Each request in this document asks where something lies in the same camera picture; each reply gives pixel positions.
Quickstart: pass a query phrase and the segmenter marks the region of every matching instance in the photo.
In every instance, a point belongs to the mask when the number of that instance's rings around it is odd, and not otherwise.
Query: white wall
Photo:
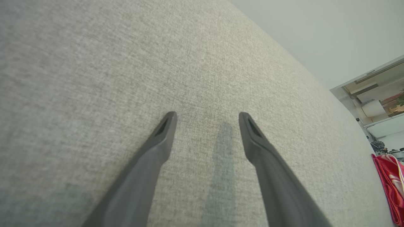
[[[389,151],[391,151],[392,149],[400,150],[400,148],[404,148],[404,131],[388,135],[379,140],[383,141]]]
[[[231,0],[331,89],[404,55],[403,0]]]

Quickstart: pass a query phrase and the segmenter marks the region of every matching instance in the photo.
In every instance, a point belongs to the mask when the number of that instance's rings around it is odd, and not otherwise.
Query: sofa
[[[355,119],[227,0],[6,0],[0,36],[0,226],[82,225],[169,111],[148,226],[268,226],[242,111],[333,226],[393,226]]]

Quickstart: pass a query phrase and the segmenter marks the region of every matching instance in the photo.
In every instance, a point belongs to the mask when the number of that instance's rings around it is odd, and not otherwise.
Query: black plastic attachment
[[[247,159],[255,166],[270,227],[331,227],[248,113],[239,115]]]
[[[173,145],[177,114],[167,113],[122,171],[83,227],[144,227],[160,168]]]

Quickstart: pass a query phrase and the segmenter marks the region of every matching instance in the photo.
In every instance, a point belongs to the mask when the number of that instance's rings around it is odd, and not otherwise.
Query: red fabric
[[[376,156],[372,154],[372,158],[389,202],[393,222],[403,227],[404,199],[402,180],[404,177],[402,172],[404,172],[404,166],[392,155]]]

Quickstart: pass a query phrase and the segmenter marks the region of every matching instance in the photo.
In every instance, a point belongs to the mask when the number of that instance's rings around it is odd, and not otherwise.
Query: gray fabric upholstery
[[[392,226],[350,113],[226,0],[0,2],[0,225],[80,226],[168,111],[149,226],[267,226],[238,113],[334,226]]]

